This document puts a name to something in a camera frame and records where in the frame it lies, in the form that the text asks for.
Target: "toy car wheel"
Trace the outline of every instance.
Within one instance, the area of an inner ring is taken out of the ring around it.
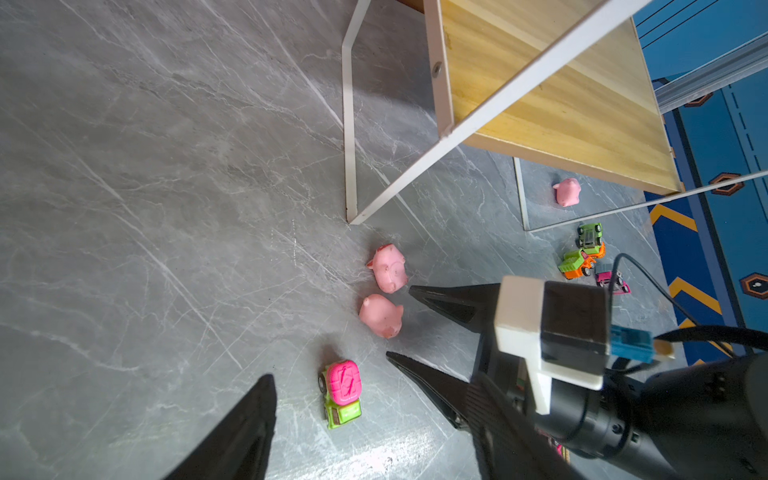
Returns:
[[[328,392],[326,388],[326,377],[322,373],[317,374],[317,386],[320,387],[320,392],[325,395]]]

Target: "yellow chevron pattern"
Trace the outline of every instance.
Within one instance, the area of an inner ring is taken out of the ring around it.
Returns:
[[[693,218],[687,217],[680,212],[676,212],[669,207],[659,204],[650,211],[650,222],[656,223],[656,220],[659,220],[661,217],[666,217],[674,223],[679,223],[683,227],[690,228],[694,232],[699,231],[696,228],[696,221]]]
[[[678,277],[670,283],[670,295],[675,297],[680,292],[687,293],[704,305],[710,307],[712,310],[718,312],[720,315],[723,315],[723,310],[720,308],[720,302]]]

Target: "blue connector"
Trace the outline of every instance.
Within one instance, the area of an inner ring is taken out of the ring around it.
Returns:
[[[638,362],[654,359],[654,338],[646,330],[611,325],[611,354]]]

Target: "pink toy car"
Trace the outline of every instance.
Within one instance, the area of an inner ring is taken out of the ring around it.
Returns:
[[[317,377],[325,396],[328,429],[337,429],[362,415],[360,409],[360,370],[352,360],[328,365]]]
[[[561,207],[570,207],[578,203],[581,185],[575,178],[566,178],[559,184],[552,185],[552,188],[558,191],[557,198]]]
[[[594,276],[594,280],[598,283],[598,286],[606,287],[611,284],[611,270],[611,265],[598,265],[598,274]],[[621,272],[616,272],[614,295],[624,295],[626,293],[632,293],[632,290],[629,285],[627,285],[627,282],[624,281]]]
[[[334,363],[328,367],[327,375],[328,392],[338,406],[348,405],[360,398],[360,370],[352,360]]]
[[[384,293],[394,293],[408,283],[406,258],[393,243],[379,247],[373,255],[373,260],[366,266],[373,270],[376,283]]]

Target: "white bracket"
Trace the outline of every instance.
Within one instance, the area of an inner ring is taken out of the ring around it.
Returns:
[[[586,389],[603,388],[603,376],[545,362],[541,358],[541,313],[545,280],[505,276],[498,291],[493,327],[500,352],[525,359],[539,415],[549,415],[552,379]]]

